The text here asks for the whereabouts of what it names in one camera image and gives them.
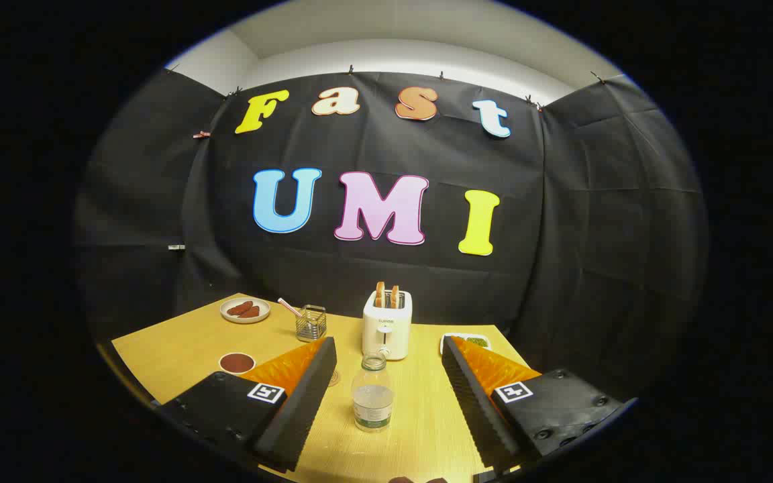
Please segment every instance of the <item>glass bottle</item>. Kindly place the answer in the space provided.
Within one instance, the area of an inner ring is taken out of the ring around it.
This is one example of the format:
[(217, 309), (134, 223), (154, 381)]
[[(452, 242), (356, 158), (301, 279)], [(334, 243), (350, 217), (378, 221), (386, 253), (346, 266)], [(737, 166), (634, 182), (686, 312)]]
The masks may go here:
[(393, 418), (393, 385), (383, 354), (366, 354), (350, 391), (354, 399), (354, 424), (365, 432), (382, 431)]

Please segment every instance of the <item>green food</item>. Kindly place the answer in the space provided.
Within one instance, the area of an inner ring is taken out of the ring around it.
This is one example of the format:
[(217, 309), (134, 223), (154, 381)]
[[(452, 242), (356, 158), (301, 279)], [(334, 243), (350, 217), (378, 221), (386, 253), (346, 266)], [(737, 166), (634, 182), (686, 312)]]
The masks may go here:
[(488, 346), (488, 343), (485, 342), (485, 339), (479, 339), (479, 337), (467, 337), (467, 342), (472, 342), (476, 345), (481, 345), (482, 347)]

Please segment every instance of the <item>utensil holder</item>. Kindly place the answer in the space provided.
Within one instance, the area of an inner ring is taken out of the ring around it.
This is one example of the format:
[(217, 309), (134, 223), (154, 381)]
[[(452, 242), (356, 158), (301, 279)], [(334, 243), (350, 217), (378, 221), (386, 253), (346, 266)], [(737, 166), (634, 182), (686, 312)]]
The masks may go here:
[(317, 305), (304, 305), (297, 317), (297, 339), (313, 342), (327, 332), (326, 309)]

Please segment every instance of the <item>toaster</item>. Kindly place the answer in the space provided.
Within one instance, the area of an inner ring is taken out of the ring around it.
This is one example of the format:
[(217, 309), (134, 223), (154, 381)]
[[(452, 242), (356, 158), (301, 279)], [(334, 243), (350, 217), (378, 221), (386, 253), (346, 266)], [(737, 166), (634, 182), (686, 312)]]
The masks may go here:
[[(374, 306), (377, 291), (368, 296), (362, 308), (362, 353), (383, 351), (386, 360), (398, 361), (407, 357), (408, 338), (411, 335), (413, 299), (411, 294), (399, 291), (399, 308), (383, 309)], [(392, 305), (390, 291), (384, 293), (386, 306)]]

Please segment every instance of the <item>letter m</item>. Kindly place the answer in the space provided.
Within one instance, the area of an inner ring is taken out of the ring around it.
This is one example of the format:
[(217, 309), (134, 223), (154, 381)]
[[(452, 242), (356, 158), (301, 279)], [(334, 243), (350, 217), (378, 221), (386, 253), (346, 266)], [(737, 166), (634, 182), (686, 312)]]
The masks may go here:
[(365, 220), (372, 239), (380, 238), (387, 222), (393, 219), (393, 229), (386, 234), (390, 242), (399, 245), (419, 245), (425, 241), (420, 230), (423, 192), (429, 181), (420, 176), (402, 176), (393, 185), (389, 195), (381, 198), (372, 175), (362, 171), (342, 174), (344, 184), (344, 213), (342, 225), (335, 231), (338, 239), (361, 239), (360, 216)]

